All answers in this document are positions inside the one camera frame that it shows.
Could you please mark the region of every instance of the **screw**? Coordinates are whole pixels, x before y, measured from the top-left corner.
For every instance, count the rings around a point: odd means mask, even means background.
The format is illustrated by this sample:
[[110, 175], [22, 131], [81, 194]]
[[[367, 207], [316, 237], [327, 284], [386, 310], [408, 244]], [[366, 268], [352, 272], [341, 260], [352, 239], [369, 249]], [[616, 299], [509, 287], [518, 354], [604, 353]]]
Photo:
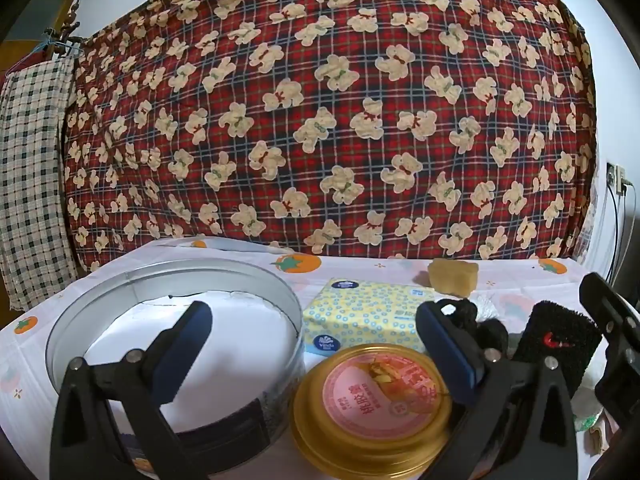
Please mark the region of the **screw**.
[[127, 355], [125, 356], [125, 359], [127, 360], [127, 363], [139, 363], [140, 361], [142, 361], [142, 356], [144, 355], [144, 352], [142, 350], [139, 349], [135, 349], [135, 350], [129, 350], [127, 352]]
[[84, 359], [82, 359], [81, 357], [74, 357], [73, 359], [71, 359], [71, 361], [69, 361], [69, 368], [77, 372], [83, 364]]
[[502, 358], [502, 354], [495, 348], [487, 348], [484, 350], [484, 358], [492, 363], [497, 363]]
[[555, 370], [558, 368], [558, 359], [549, 355], [545, 357], [545, 365], [550, 370]]

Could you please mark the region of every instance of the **pink label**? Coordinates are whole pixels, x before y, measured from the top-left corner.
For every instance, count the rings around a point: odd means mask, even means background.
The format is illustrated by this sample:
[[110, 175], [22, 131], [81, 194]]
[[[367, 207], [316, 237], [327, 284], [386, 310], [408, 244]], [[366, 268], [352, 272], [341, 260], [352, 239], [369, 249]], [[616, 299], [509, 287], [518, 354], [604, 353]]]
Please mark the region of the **pink label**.
[[427, 426], [437, 396], [424, 368], [390, 353], [347, 359], [329, 373], [322, 389], [324, 407], [338, 426], [359, 437], [384, 440]]

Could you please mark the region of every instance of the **red plaid fabric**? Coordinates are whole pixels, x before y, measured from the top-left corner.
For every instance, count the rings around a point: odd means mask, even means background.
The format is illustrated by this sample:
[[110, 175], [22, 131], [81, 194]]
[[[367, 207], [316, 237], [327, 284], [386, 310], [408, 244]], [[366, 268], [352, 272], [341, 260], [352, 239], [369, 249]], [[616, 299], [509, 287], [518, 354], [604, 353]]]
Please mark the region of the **red plaid fabric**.
[[559, 0], [150, 0], [86, 44], [68, 115], [95, 268], [204, 233], [340, 256], [568, 256], [589, 45]]

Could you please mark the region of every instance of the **round tin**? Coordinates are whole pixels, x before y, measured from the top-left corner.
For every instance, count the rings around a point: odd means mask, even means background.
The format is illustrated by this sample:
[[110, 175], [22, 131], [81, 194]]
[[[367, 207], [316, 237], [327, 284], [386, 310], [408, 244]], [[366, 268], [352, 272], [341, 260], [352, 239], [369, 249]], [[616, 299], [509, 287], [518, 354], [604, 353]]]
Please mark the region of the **round tin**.
[[424, 471], [449, 438], [451, 399], [427, 356], [359, 345], [313, 368], [291, 405], [296, 445], [340, 480], [405, 479]]
[[[286, 366], [256, 399], [217, 422], [178, 433], [194, 462], [212, 475], [250, 460], [287, 427], [290, 400], [305, 367], [302, 308], [280, 278], [260, 267], [218, 258], [174, 260], [118, 274], [84, 293], [62, 313], [49, 334], [45, 358], [51, 384], [59, 391], [69, 361], [83, 356], [111, 323], [134, 305], [208, 290], [248, 292], [263, 298], [286, 316], [296, 333]], [[136, 466], [150, 472], [135, 437], [123, 433], [120, 438]]]

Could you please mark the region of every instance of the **gold lid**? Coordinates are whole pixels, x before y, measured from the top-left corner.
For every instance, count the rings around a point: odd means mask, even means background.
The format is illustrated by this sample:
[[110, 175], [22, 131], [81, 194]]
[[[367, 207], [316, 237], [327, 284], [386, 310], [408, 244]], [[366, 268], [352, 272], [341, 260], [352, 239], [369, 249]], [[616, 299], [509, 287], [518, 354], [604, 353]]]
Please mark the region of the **gold lid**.
[[359, 345], [313, 368], [291, 405], [296, 445], [340, 480], [410, 478], [446, 444], [451, 399], [427, 356]]

